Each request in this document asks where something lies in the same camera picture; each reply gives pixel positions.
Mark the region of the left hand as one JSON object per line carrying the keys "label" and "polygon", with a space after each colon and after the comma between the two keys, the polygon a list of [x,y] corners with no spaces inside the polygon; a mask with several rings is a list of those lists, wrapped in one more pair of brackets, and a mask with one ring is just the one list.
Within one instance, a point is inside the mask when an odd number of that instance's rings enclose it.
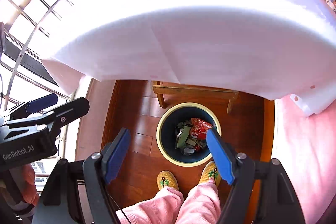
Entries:
{"label": "left hand", "polygon": [[21,191],[22,196],[27,203],[37,206],[39,195],[35,185],[35,172],[31,164],[22,167],[22,176],[25,181],[25,187]]}

